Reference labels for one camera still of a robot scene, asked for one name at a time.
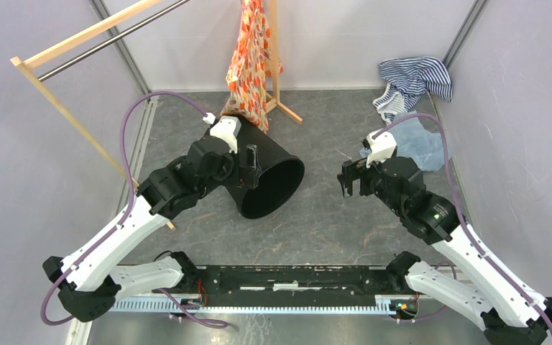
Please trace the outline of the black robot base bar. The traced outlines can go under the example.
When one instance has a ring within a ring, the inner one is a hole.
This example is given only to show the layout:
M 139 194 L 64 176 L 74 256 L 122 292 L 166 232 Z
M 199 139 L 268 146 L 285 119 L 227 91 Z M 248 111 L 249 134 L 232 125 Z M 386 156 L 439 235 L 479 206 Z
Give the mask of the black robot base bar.
M 207 307 L 371 306 L 377 296 L 415 291 L 380 266 L 208 265 L 185 273 L 172 295 L 206 298 Z

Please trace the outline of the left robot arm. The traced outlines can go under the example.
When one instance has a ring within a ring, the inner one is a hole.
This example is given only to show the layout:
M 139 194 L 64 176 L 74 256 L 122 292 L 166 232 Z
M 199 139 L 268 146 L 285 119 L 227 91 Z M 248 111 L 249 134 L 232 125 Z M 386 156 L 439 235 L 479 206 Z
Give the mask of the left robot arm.
M 255 144 L 237 152 L 222 139 L 202 137 L 192 143 L 187 155 L 154 170 L 131 193 L 120 217 L 87 244 L 67 257 L 49 257 L 44 262 L 44 271 L 52 280 L 48 293 L 57 294 L 71 318 L 88 322 L 137 293 L 160 288 L 190 292 L 197 283 L 196 269 L 179 262 L 176 254 L 136 266 L 121 267 L 119 262 L 212 190 L 221 185 L 254 189 L 261 173 Z

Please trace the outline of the black plastic trash bin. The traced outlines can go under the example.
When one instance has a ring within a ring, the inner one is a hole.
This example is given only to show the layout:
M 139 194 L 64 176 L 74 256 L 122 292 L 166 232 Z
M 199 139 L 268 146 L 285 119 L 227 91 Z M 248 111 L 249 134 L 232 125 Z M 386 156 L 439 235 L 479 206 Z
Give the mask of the black plastic trash bin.
M 241 121 L 236 137 L 239 152 L 247 144 L 257 145 L 262 174 L 259 185 L 253 190 L 233 186 L 226 186 L 226 189 L 241 216 L 259 219 L 276 211 L 291 198 L 304 178 L 305 165 L 299 157 L 290 154 L 245 118 L 238 118 Z

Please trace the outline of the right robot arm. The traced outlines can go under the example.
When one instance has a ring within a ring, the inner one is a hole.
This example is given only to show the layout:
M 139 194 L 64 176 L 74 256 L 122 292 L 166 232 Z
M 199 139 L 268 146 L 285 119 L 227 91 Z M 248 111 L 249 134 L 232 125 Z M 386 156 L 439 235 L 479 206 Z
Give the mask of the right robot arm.
M 347 160 L 337 176 L 344 196 L 360 182 L 360 195 L 378 197 L 413 236 L 470 279 L 464 284 L 418 256 L 402 252 L 387 266 L 391 291 L 430 296 L 473 322 L 490 344 L 542 344 L 552 336 L 552 297 L 536 292 L 487 248 L 455 205 L 430 192 L 410 158 Z

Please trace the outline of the light blue plastic bag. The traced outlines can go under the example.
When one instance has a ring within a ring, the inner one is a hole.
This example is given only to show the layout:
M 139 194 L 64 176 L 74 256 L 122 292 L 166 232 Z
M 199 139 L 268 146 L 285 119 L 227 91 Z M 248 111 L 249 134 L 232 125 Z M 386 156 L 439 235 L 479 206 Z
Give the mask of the light blue plastic bag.
M 424 128 L 419 118 L 430 119 L 438 129 L 433 133 Z M 449 144 L 443 138 L 443 127 L 436 116 L 412 111 L 410 113 L 396 114 L 393 120 L 383 129 L 371 132 L 365 139 L 365 149 L 362 149 L 362 157 L 368 157 L 373 136 L 379 132 L 386 132 L 394 137 L 397 143 L 397 156 L 409 157 L 416 165 L 427 172 L 440 170 L 451 158 Z

